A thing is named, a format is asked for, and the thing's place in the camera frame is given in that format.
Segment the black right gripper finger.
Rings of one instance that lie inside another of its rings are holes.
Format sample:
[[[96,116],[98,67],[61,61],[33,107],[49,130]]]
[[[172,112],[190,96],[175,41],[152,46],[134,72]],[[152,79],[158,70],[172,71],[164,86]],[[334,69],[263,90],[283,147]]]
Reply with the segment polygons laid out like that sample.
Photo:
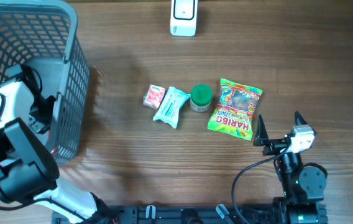
[[[316,131],[303,119],[298,111],[295,111],[294,134],[299,135],[304,133],[316,135]]]
[[[265,146],[268,145],[269,138],[267,130],[265,128],[264,120],[260,114],[257,121],[257,130],[253,141],[253,146]]]

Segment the green lid jar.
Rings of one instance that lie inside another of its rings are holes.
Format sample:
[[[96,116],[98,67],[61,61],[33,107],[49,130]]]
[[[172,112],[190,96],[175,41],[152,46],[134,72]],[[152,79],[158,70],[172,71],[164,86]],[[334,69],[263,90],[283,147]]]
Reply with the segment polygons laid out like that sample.
[[[190,97],[190,106],[196,112],[207,111],[213,99],[213,91],[207,84],[193,87]]]

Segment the mint green wipes pack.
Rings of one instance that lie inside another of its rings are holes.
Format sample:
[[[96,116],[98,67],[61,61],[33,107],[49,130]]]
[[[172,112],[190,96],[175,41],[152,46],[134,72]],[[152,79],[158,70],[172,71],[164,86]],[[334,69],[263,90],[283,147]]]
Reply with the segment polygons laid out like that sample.
[[[154,115],[153,120],[161,120],[176,129],[178,126],[180,109],[190,96],[190,94],[170,86],[159,109]]]

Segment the red white tissue pack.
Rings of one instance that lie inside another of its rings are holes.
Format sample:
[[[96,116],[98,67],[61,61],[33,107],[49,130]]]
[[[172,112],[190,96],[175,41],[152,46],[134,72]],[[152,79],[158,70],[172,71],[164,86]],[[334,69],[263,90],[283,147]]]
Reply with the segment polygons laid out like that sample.
[[[150,85],[147,93],[143,97],[143,105],[158,110],[163,97],[165,96],[165,88],[157,85]]]

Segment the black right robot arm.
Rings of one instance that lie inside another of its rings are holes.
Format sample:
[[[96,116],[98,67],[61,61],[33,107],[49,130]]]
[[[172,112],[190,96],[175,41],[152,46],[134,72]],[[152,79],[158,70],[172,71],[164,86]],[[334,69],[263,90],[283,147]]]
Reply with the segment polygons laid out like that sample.
[[[328,222],[324,190],[327,170],[314,162],[303,163],[301,153],[312,147],[316,131],[295,112],[295,125],[283,138],[270,139],[262,116],[258,118],[254,146],[262,146],[262,154],[275,156],[273,166],[282,184],[284,196],[275,197],[270,217],[274,223]]]

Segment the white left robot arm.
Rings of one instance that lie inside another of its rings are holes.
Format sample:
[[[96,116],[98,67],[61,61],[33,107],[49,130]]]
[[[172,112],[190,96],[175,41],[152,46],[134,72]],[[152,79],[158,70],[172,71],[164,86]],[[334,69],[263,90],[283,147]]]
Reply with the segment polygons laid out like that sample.
[[[54,100],[42,96],[35,69],[7,69],[0,84],[0,210],[41,205],[70,223],[112,222],[117,215],[101,199],[60,178],[55,159],[29,128],[31,118],[50,123]]]

